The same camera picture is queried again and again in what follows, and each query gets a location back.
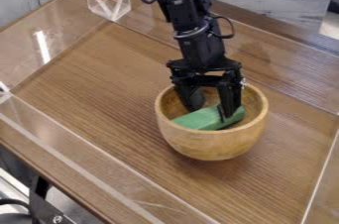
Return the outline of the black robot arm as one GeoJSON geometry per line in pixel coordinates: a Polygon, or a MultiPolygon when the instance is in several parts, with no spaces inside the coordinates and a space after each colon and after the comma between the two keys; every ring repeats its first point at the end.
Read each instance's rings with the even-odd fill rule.
{"type": "Polygon", "coordinates": [[[233,117],[242,106],[245,78],[242,64],[227,58],[221,15],[211,12],[211,0],[142,0],[157,3],[166,21],[173,24],[174,39],[179,43],[182,58],[167,62],[171,80],[182,103],[191,111],[206,102],[203,87],[218,89],[222,119],[233,117]]]}

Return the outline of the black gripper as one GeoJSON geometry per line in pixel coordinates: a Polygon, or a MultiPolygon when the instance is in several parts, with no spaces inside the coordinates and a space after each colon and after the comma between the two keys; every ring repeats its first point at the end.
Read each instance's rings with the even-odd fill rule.
{"type": "Polygon", "coordinates": [[[177,28],[174,39],[183,57],[167,62],[177,92],[191,112],[199,110],[206,103],[202,84],[218,84],[222,121],[235,115],[243,103],[243,66],[226,56],[225,39],[233,36],[222,34],[218,24],[177,28]]]}

